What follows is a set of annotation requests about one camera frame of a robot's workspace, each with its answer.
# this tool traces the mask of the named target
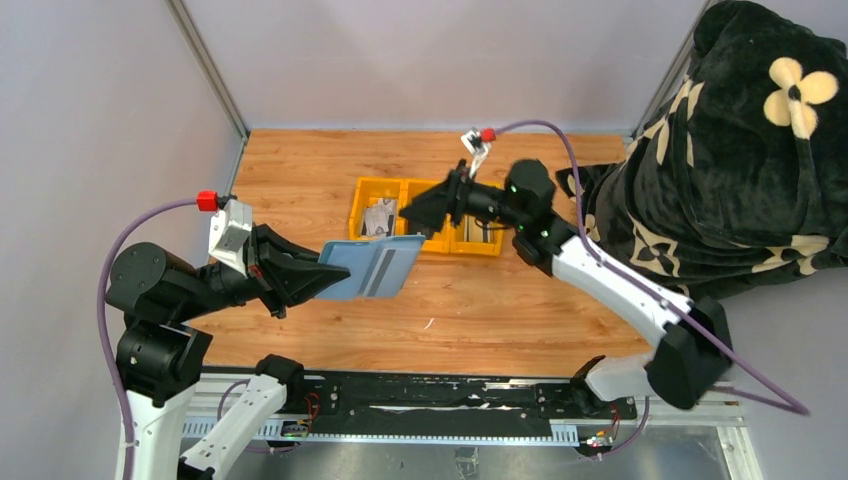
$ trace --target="white wall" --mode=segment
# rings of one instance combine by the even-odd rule
[[[0,112],[0,477],[113,478],[101,262],[139,213],[225,187],[238,140],[162,1],[0,2]],[[135,239],[200,261],[203,230]]]
[[[760,3],[818,35],[848,41],[848,3]],[[811,410],[801,418],[743,402],[763,476],[768,480],[848,475],[848,272],[820,272],[792,285],[761,288],[724,301],[735,349]],[[748,376],[738,386],[766,391]]]
[[[629,133],[704,1],[186,3],[253,128]]]

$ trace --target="wooden tabletop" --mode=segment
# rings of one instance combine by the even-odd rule
[[[619,137],[569,138],[581,165],[624,158]],[[257,224],[320,251],[348,238],[358,177],[441,180],[467,157],[457,133],[260,130],[251,134],[234,193],[253,206]],[[557,137],[508,134],[478,179],[502,181],[520,158],[538,158],[552,172],[569,165]],[[575,218],[562,191],[555,207]],[[192,326],[214,335],[207,363],[227,365],[275,353],[307,368],[567,376],[596,355],[647,351],[606,307],[524,264],[511,240],[507,233],[500,257],[422,253],[396,298],[312,300],[284,320],[254,301]]]

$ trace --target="cream flower pattern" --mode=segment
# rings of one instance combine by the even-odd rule
[[[792,126],[798,138],[809,139],[818,125],[812,105],[830,101],[839,91],[839,82],[829,72],[803,74],[794,58],[782,57],[772,62],[769,76],[780,90],[772,92],[763,105],[766,118],[779,127]]]
[[[692,80],[687,77],[683,81],[683,85],[680,87],[680,90],[677,91],[677,95],[675,95],[674,100],[671,102],[671,106],[668,109],[668,114],[663,116],[660,121],[658,121],[651,127],[651,129],[645,132],[644,136],[647,138],[653,138],[654,134],[657,134],[656,158],[658,164],[663,164],[663,161],[665,161],[666,153],[668,152],[668,142],[670,140],[671,134],[671,125],[669,123],[669,117],[671,117],[671,115],[676,115],[678,108],[680,108],[680,104],[683,103],[683,100],[686,100],[686,121],[688,122],[689,119],[692,118],[692,115],[694,115],[695,113],[695,105],[698,104],[698,98],[701,96],[701,89],[703,88],[704,82],[693,84]],[[695,157],[692,153],[692,137],[688,133],[686,135],[686,163],[690,167],[694,167]],[[631,148],[633,150],[626,152],[628,158],[636,149],[636,146],[632,145]]]
[[[569,173],[568,178],[566,179],[566,182],[568,182],[568,188],[571,189],[571,193],[574,194],[574,195],[569,195],[568,199],[571,200],[574,203],[577,203],[577,181],[574,180],[574,175]]]
[[[793,262],[789,258],[800,256],[800,258],[794,261],[798,263],[801,274],[804,276],[812,275],[816,272],[816,269],[813,267],[813,257],[817,253],[824,251],[829,244],[830,240],[821,235],[793,235],[792,242],[789,246],[766,247],[766,250],[769,251],[771,256],[763,261],[763,263],[754,265],[751,268],[751,273],[766,272],[780,268]],[[797,253],[794,255],[789,253],[784,256],[784,252],[787,250],[794,250]]]
[[[648,230],[630,216],[633,222],[633,255],[630,263],[666,277],[680,276],[680,259],[675,256],[677,241]]]
[[[591,213],[586,215],[586,218],[583,219],[583,228],[586,231],[586,235],[592,239],[593,242],[598,243],[601,241],[601,232],[598,230],[598,224],[595,220],[595,216]]]

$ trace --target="yellow bin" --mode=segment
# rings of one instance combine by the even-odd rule
[[[398,210],[405,207],[409,200],[415,198],[428,188],[439,184],[439,180],[420,180],[414,178],[378,178],[360,177],[356,182],[356,194],[353,197],[353,209],[348,223],[351,240],[371,240],[362,235],[362,215],[367,207],[377,203],[381,198],[394,198],[398,201]],[[430,240],[424,242],[422,250],[434,253],[464,253],[475,255],[498,256],[503,246],[503,230],[492,230],[487,241],[466,241],[466,222],[474,219],[466,217],[462,223],[453,228],[448,220],[442,230],[433,234]],[[403,218],[395,219],[395,234],[406,235],[411,232],[409,222]]]

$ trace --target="purple cable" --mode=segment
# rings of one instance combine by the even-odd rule
[[[239,380],[238,382],[236,382],[236,383],[234,383],[234,384],[230,385],[229,387],[227,387],[227,389],[226,389],[226,390],[224,390],[224,394],[223,394],[223,395],[221,395],[221,401],[220,401],[220,402],[218,402],[218,420],[219,420],[219,421],[220,421],[220,420],[221,420],[221,418],[224,416],[224,402],[226,402],[226,401],[227,401],[227,397],[229,397],[229,396],[230,396],[230,394],[231,394],[231,393],[233,393],[233,390],[235,390],[235,389],[236,389],[236,387],[239,387],[239,386],[241,386],[241,385],[247,385],[248,383],[250,383],[250,380],[249,380],[249,379]],[[286,453],[286,452],[291,452],[291,451],[292,451],[292,450],[294,450],[295,448],[297,448],[297,446],[294,446],[294,447],[281,447],[281,448],[271,448],[271,447],[269,447],[269,448],[259,448],[259,447],[250,447],[250,446],[248,446],[248,447],[245,447],[244,451],[245,451],[245,452],[249,452],[249,453],[268,453],[268,454],[273,454],[273,453]]]
[[[115,239],[115,243],[112,244],[112,248],[103,262],[103,268],[100,270],[100,280],[97,284],[97,329],[100,331],[100,346],[103,348],[103,356],[106,357],[109,376],[112,377],[112,385],[115,387],[115,393],[118,395],[118,404],[121,406],[121,418],[124,423],[124,442],[126,443],[124,447],[126,449],[124,453],[124,473],[122,475],[124,480],[132,479],[132,467],[135,461],[135,432],[133,430],[132,412],[130,411],[130,400],[127,397],[126,390],[124,390],[123,382],[121,382],[121,374],[118,373],[118,365],[115,363],[115,354],[112,353],[112,343],[109,341],[109,330],[106,326],[106,283],[109,280],[109,272],[112,269],[112,264],[115,263],[115,257],[118,256],[118,250],[121,249],[121,246],[135,229],[160,213],[194,204],[195,200],[193,198],[166,203],[135,219]]]
[[[774,400],[768,400],[766,398],[760,397],[760,396],[752,394],[752,393],[736,390],[735,388],[717,387],[714,390],[722,391],[722,392],[725,392],[725,393],[732,393],[734,395],[738,395],[738,396],[743,397],[743,398],[748,398],[750,400],[762,402],[766,405],[771,405],[771,406],[780,408],[782,410],[786,410],[788,412],[797,413],[798,415],[804,415],[804,416],[809,415],[810,410],[806,406],[804,406],[804,404],[802,404],[797,399],[795,399],[795,397],[793,397],[792,395],[787,393],[785,390],[780,388],[777,384],[775,384],[774,382],[769,380],[765,375],[760,373],[757,369],[755,369],[745,359],[738,356],[733,350],[731,350],[727,345],[725,345],[724,342],[719,340],[715,335],[712,334],[712,332],[710,332],[709,330],[704,328],[704,326],[702,326],[700,323],[698,323],[688,313],[684,312],[682,309],[678,308],[676,305],[674,305],[671,302],[665,302],[662,295],[655,292],[651,288],[648,288],[642,282],[637,281],[635,278],[633,278],[630,274],[628,274],[624,270],[616,267],[615,265],[613,265],[611,263],[607,263],[604,260],[604,258],[601,256],[601,254],[598,253],[591,246],[591,243],[589,242],[589,237],[586,235],[586,229],[583,225],[583,201],[582,201],[583,187],[580,185],[580,172],[579,172],[578,167],[577,167],[577,158],[574,155],[574,149],[571,148],[571,142],[568,141],[568,137],[566,137],[565,134],[562,133],[562,130],[557,128],[556,125],[554,125],[550,122],[547,122],[545,120],[524,120],[524,121],[521,121],[521,122],[515,122],[515,123],[512,123],[512,124],[509,124],[509,125],[507,125],[503,128],[500,128],[500,129],[496,129],[495,135],[499,135],[501,133],[505,133],[505,132],[508,132],[510,130],[514,130],[516,128],[527,126],[527,125],[540,125],[540,126],[550,128],[551,130],[554,131],[554,133],[557,134],[557,136],[559,136],[560,140],[562,140],[562,143],[565,145],[565,149],[568,150],[568,157],[571,160],[571,172],[572,172],[572,175],[574,175],[574,185],[575,185],[575,190],[576,190],[574,192],[574,195],[575,195],[576,201],[577,201],[577,231],[578,231],[578,234],[580,236],[580,240],[583,242],[583,246],[586,248],[586,250],[589,252],[589,254],[592,255],[592,257],[595,259],[595,261],[597,261],[601,265],[604,265],[606,268],[611,270],[613,273],[615,273],[619,277],[621,277],[621,278],[627,280],[628,282],[632,283],[634,286],[639,288],[639,290],[642,290],[643,292],[648,294],[648,296],[650,296],[651,298],[656,300],[658,303],[665,304],[667,306],[667,308],[669,308],[672,312],[674,312],[680,318],[682,318],[686,323],[688,323],[698,333],[703,335],[707,340],[710,341],[710,343],[715,345],[716,348],[718,348],[722,353],[727,355],[727,357],[730,358],[735,364],[739,365],[739,367],[742,368],[742,370],[746,371],[749,375],[751,375],[758,382],[760,382],[764,387],[768,388],[775,395],[777,395],[778,397],[783,399],[786,402],[786,404],[780,404],[780,403],[778,403]]]
[[[650,414],[650,413],[651,413],[651,399],[648,398],[648,397],[645,397],[645,410],[642,412],[642,420],[639,421],[639,425],[636,427],[636,430],[629,437],[627,437],[627,440],[621,442],[621,445],[613,447],[612,450],[607,452],[604,455],[604,457],[609,457],[610,455],[618,453],[621,450],[624,450],[625,448],[630,446],[630,444],[632,444],[633,442],[635,442],[636,438],[639,437],[639,434],[641,434],[642,431],[645,430],[645,425],[648,423],[648,414]]]

